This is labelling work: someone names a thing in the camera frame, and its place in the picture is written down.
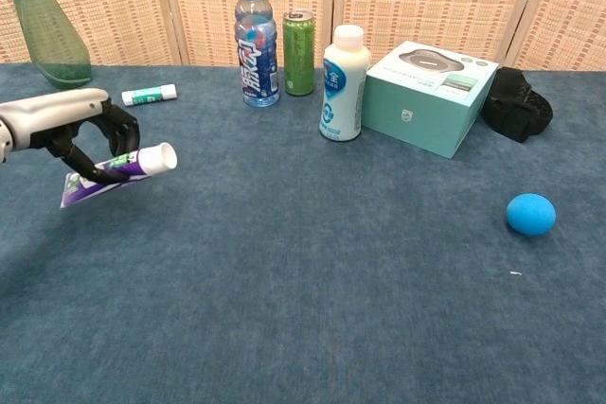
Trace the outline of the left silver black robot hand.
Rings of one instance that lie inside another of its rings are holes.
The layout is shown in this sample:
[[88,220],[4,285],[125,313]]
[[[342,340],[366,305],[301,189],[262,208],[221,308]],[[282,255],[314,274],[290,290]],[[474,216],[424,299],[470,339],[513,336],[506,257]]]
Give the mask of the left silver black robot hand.
[[74,143],[80,126],[96,125],[114,157],[139,149],[137,119],[116,106],[99,88],[67,90],[1,104],[1,161],[25,149],[47,149],[81,177],[97,184],[120,184],[130,177],[106,171]]

